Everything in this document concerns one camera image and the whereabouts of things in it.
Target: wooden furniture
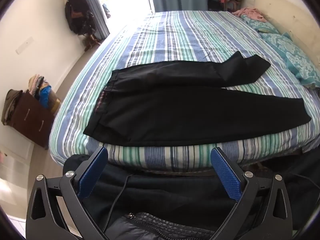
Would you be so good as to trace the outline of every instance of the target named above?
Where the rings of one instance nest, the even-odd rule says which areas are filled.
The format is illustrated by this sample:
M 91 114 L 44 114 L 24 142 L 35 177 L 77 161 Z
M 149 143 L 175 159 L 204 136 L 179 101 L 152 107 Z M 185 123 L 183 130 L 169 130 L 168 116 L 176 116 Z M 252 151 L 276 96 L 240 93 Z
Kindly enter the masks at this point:
M 47 148 L 54 115 L 30 93 L 24 93 L 11 117 L 9 125 L 22 135 Z

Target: pink clothing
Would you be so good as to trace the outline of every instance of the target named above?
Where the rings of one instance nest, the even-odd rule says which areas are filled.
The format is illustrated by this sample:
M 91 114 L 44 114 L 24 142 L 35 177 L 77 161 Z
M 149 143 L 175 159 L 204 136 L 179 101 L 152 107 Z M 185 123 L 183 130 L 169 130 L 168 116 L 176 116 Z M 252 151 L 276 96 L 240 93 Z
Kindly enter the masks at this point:
M 28 89 L 29 89 L 29 93 L 33 96 L 35 95 L 36 90 L 37 90 L 36 83 L 37 83 L 39 77 L 40 77 L 40 75 L 36 74 L 29 79 Z
M 243 14 L 246 14 L 252 20 L 257 20 L 264 23 L 267 22 L 267 20 L 261 15 L 261 13 L 257 9 L 252 9 L 249 7 L 242 8 L 232 14 L 237 17 L 240 17 Z

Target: blue gripper pad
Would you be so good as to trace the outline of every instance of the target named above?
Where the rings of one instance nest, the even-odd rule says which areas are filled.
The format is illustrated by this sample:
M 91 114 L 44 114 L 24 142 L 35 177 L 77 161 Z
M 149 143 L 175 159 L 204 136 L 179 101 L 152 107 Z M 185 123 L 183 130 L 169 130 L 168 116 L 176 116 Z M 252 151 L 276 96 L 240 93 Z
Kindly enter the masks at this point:
M 211 150 L 210 161 L 229 198 L 239 201 L 242 195 L 241 183 L 216 148 Z
M 95 159 L 90 163 L 87 170 L 79 179 L 78 194 L 77 194 L 78 198 L 84 199 L 90 196 L 107 162 L 108 162 L 108 150 L 102 147 L 100 152 L 95 157 Z

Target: blue striped sheet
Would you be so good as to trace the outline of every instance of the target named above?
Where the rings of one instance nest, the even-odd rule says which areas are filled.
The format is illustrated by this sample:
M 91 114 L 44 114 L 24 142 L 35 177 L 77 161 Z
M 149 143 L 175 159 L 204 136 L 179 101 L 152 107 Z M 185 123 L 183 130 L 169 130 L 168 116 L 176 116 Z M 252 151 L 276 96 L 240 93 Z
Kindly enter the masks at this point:
M 102 143 L 83 134 L 99 93 L 111 71 L 137 64 L 191 60 L 223 62 L 239 50 L 244 57 L 259 55 L 271 67 L 257 82 L 228 87 L 262 95 L 303 98 L 312 120 L 278 134 L 233 142 L 183 147 L 121 147 L 105 145 L 109 162 L 140 169 L 199 171 L 211 167 L 210 151 L 219 146 L 237 162 L 252 162 L 320 144 L 320 99 L 300 85 L 281 57 L 240 18 L 228 12 L 175 11 L 151 14 L 109 36 L 70 88 L 50 135 L 52 158 L 61 165 L 73 154 L 91 154 Z M 206 107 L 206 102 L 190 99 Z

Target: metal screw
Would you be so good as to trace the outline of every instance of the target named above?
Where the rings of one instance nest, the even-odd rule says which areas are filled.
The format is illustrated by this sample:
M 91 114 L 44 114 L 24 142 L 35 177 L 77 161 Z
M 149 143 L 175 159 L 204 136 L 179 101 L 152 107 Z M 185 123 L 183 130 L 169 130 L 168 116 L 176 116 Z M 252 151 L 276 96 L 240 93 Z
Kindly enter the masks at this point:
M 68 171 L 68 172 L 66 173 L 66 177 L 70 178 L 70 177 L 72 177 L 74 174 L 75 174 L 74 171 Z
M 44 178 L 44 177 L 43 177 L 42 174 L 40 174 L 40 175 L 37 176 L 37 180 L 41 180 L 41 179 L 43 179 L 43 178 Z
M 246 171 L 246 172 L 244 173 L 244 175 L 245 175 L 246 177 L 248 177 L 248 178 L 252 178 L 252 177 L 253 177 L 253 173 L 252 173 L 251 171 Z
M 276 180 L 282 180 L 281 175 L 276 175 Z

